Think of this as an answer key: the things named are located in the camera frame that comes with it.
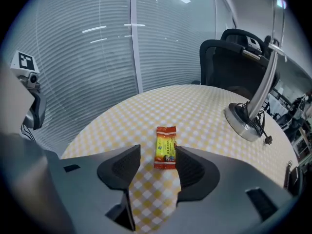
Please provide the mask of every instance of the red snack package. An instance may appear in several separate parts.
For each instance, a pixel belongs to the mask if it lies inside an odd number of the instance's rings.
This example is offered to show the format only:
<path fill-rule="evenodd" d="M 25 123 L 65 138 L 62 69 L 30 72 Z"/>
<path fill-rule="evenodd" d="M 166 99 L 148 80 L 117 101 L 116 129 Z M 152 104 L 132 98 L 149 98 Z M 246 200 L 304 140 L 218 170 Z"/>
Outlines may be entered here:
<path fill-rule="evenodd" d="M 176 168 L 176 127 L 157 127 L 154 168 Z"/>

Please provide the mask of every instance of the chair backrest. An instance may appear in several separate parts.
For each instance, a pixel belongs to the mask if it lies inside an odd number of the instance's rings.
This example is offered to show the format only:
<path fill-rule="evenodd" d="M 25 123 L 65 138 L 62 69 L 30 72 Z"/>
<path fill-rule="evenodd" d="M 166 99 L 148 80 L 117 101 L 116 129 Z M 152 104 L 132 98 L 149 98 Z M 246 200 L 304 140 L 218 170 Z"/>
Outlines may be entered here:
<path fill-rule="evenodd" d="M 265 44 L 255 35 L 248 33 L 248 37 L 259 44 L 243 46 L 246 31 L 226 30 L 221 40 L 206 40 L 200 47 L 201 84 L 223 88 L 247 99 L 256 93 L 269 61 L 259 54 L 265 53 Z M 228 37 L 238 43 L 228 41 Z M 279 74 L 276 73 L 272 88 L 276 86 Z"/>

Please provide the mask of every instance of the yellow checkered tablecloth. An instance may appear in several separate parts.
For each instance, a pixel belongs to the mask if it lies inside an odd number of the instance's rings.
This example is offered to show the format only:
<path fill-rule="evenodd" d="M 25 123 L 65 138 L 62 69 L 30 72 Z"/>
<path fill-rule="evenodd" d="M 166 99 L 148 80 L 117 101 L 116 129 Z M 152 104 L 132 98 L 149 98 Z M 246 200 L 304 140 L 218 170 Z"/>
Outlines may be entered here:
<path fill-rule="evenodd" d="M 177 144 L 243 160 L 281 187 L 287 162 L 298 165 L 287 137 L 266 114 L 264 137 L 249 142 L 228 124 L 224 109 L 242 96 L 209 86 L 177 85 L 154 89 L 107 110 L 86 126 L 62 158 L 86 156 L 125 146 L 141 145 L 141 166 L 129 194 L 136 231 L 157 230 L 175 210 L 180 181 L 176 170 L 153 168 L 157 126 L 176 126 Z"/>

